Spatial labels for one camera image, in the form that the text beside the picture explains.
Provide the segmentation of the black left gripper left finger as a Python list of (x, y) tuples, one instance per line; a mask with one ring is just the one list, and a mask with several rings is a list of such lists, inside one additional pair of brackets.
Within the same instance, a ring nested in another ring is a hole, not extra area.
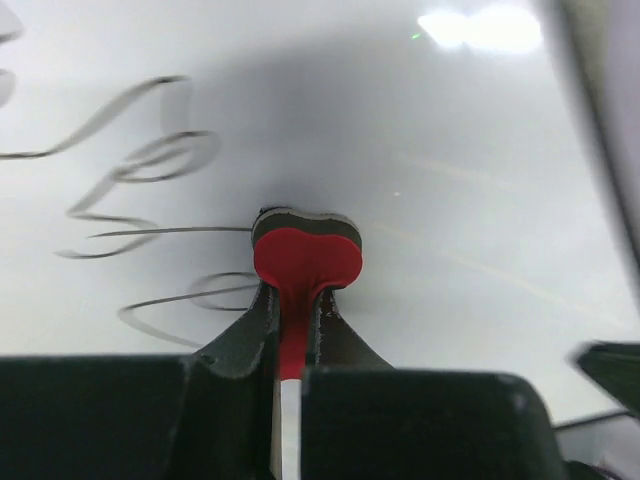
[(265, 282), (248, 310), (199, 352), (202, 457), (219, 479), (280, 477), (280, 306)]

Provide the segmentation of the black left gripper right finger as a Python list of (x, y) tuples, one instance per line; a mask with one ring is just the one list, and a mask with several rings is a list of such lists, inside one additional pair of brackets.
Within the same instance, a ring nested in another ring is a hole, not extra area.
[(305, 366), (393, 369), (341, 316), (333, 289), (324, 289), (314, 300)]

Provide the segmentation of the red black whiteboard eraser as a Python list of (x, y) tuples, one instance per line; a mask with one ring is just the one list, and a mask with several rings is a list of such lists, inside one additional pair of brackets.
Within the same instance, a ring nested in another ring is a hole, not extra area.
[(344, 289), (359, 277), (362, 238), (343, 215), (268, 207), (254, 221), (251, 241), (258, 277), (279, 295), (280, 378), (297, 380), (305, 366), (314, 302), (323, 291)]

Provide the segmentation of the white whiteboard black frame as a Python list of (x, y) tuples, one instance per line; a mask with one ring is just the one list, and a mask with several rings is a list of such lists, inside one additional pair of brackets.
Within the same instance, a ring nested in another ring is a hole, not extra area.
[(635, 280), (545, 1), (5, 1), (1, 350), (192, 351), (249, 306), (249, 229), (350, 218), (338, 295), (398, 367), (528, 379), (639, 336)]

